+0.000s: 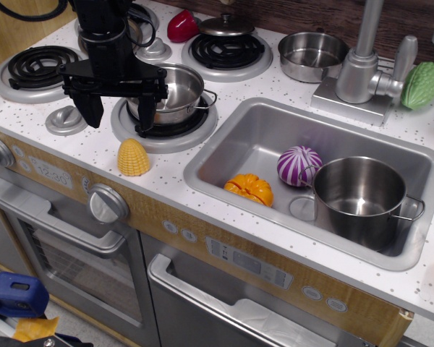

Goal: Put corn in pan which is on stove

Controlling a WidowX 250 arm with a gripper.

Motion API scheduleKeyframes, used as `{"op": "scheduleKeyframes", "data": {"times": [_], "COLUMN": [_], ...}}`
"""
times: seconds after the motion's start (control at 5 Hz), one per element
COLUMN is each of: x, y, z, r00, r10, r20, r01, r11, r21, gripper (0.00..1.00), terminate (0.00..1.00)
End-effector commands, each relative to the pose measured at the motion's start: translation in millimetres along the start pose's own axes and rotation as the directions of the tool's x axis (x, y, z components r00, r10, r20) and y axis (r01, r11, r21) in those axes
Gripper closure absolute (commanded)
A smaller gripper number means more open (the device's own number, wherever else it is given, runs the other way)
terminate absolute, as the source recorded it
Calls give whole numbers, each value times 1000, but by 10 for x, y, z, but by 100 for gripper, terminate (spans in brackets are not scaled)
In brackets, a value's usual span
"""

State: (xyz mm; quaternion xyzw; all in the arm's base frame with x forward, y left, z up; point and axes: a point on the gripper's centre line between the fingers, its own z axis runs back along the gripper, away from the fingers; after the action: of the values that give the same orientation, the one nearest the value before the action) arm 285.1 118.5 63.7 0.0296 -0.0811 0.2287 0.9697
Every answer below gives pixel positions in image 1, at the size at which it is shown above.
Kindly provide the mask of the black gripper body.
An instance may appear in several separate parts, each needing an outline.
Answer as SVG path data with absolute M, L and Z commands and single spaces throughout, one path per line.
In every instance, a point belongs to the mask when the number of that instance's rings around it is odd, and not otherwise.
M 64 93 L 74 100 L 104 96 L 168 98 L 167 72 L 151 64 L 128 64 L 122 76 L 110 72 L 96 76 L 89 63 L 62 64 L 56 71 L 63 79 Z

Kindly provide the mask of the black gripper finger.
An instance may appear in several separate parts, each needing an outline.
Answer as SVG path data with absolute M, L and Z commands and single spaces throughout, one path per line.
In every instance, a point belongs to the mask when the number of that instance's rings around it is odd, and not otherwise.
M 73 90 L 70 93 L 75 107 L 88 126 L 99 128 L 103 116 L 103 104 L 99 95 Z
M 136 127 L 136 132 L 141 137 L 146 137 L 147 133 L 154 126 L 154 118 L 156 114 L 156 100 L 152 95 L 140 96 L 137 100 L 137 113 L 139 124 Z

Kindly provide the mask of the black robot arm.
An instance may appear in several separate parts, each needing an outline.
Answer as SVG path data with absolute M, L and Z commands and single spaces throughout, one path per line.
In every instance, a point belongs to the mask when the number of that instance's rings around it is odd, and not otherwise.
M 168 97 L 165 69 L 139 60 L 132 47 L 127 13 L 131 1 L 72 1 L 88 59 L 62 64 L 63 90 L 86 123 L 100 126 L 103 96 L 137 100 L 141 137 L 154 125 L 157 103 Z

